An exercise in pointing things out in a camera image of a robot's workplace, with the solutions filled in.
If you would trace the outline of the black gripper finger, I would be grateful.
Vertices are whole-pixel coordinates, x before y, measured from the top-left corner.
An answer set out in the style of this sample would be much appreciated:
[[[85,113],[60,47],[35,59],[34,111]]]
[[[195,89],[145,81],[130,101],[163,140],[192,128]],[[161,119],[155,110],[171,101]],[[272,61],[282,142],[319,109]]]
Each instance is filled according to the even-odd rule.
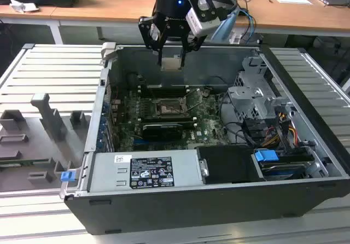
[[[192,51],[198,51],[207,38],[207,35],[194,37],[191,41],[188,41],[188,34],[181,33],[179,34],[179,37],[182,43],[182,49],[180,52],[180,66],[184,67],[186,54]]]
[[[158,53],[157,64],[162,65],[162,49],[164,47],[165,42],[162,37],[158,37],[157,40],[153,38],[151,33],[152,25],[154,25],[153,18],[153,16],[141,16],[139,18],[138,28],[144,41],[145,47],[149,50],[156,51]]]

